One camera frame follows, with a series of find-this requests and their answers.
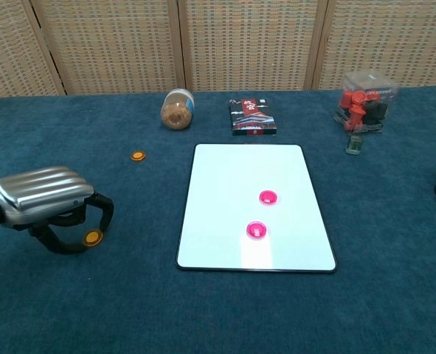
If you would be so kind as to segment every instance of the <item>jar lid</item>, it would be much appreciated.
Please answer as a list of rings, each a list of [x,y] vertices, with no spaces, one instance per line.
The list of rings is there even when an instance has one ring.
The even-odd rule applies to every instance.
[[[187,96],[191,100],[191,103],[193,104],[193,107],[195,106],[195,100],[193,99],[193,95],[191,94],[191,92],[189,92],[185,88],[175,88],[175,89],[173,89],[172,91],[170,91],[168,93],[168,95],[166,96],[165,99],[167,99],[167,97],[169,97],[171,94],[184,94],[185,96]]]

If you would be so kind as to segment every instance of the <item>jar of spices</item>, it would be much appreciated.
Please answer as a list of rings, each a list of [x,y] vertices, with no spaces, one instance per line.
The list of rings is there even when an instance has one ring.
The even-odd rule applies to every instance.
[[[167,127],[180,130],[191,123],[194,110],[193,95],[184,88],[175,88],[166,96],[160,115]]]

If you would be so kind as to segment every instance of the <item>white tablet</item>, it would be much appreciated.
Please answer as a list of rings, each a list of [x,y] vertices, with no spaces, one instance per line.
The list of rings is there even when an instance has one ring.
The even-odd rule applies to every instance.
[[[205,271],[335,271],[301,147],[196,145],[176,264]]]

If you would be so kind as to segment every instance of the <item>woven screen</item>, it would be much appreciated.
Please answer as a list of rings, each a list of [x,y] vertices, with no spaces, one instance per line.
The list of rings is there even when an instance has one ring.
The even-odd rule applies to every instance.
[[[320,89],[340,88],[345,72],[361,68],[403,86],[436,84],[436,0],[335,2]]]
[[[21,1],[0,1],[0,97],[59,94],[57,85]]]
[[[33,4],[67,94],[166,91],[176,86],[167,1]]]
[[[180,1],[187,87],[301,89],[317,4],[317,0]]]

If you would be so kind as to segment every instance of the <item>blue carpet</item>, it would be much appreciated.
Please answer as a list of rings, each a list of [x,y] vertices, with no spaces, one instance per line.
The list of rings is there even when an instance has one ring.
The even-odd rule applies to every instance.
[[[184,131],[161,124],[165,94],[0,99],[0,177],[66,165],[116,207],[81,255],[0,227],[0,353],[436,353],[436,87],[401,89],[359,156],[332,119],[339,95],[197,93]],[[234,97],[267,98],[277,135],[232,136]],[[198,142],[301,145],[337,272],[178,270]]]

